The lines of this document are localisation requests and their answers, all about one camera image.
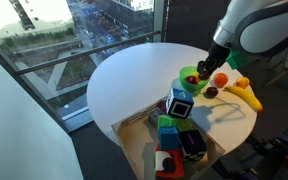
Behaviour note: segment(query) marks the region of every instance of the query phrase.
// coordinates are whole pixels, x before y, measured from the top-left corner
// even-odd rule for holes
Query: white wall
[[[81,180],[71,138],[0,66],[0,180]]]

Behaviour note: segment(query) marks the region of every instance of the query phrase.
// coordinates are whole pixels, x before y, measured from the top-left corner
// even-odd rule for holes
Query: floor
[[[264,106],[258,114],[252,134],[258,139],[269,139],[281,134],[288,127],[288,76],[266,87],[265,83],[280,72],[282,66],[274,67],[281,60],[277,56],[270,62],[256,61],[239,68],[249,77],[254,93]],[[90,123],[71,133],[76,153],[85,180],[96,179],[136,179],[120,147],[111,142],[96,126]],[[242,170],[253,166],[252,162],[240,163],[252,148],[244,143],[235,151],[221,158],[228,171]],[[210,169],[203,179],[221,179]]]

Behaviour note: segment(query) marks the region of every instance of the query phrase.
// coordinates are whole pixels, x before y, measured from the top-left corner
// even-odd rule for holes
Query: blue object
[[[161,126],[158,131],[160,149],[162,151],[179,149],[178,132],[173,126]]]
[[[172,88],[166,101],[166,112],[170,116],[186,119],[192,110],[193,104],[191,93]]]

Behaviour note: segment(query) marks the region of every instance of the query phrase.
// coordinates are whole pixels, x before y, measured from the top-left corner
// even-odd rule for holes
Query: city view
[[[153,31],[154,0],[0,0],[0,48],[19,70]],[[87,107],[86,86],[106,49],[25,76],[59,116]]]

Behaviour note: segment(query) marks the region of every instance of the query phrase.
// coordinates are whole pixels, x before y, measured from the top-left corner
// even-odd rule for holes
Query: green block
[[[180,119],[169,115],[160,115],[157,130],[159,130],[160,126],[173,126],[176,127],[179,132],[197,129],[192,121],[191,118]]]

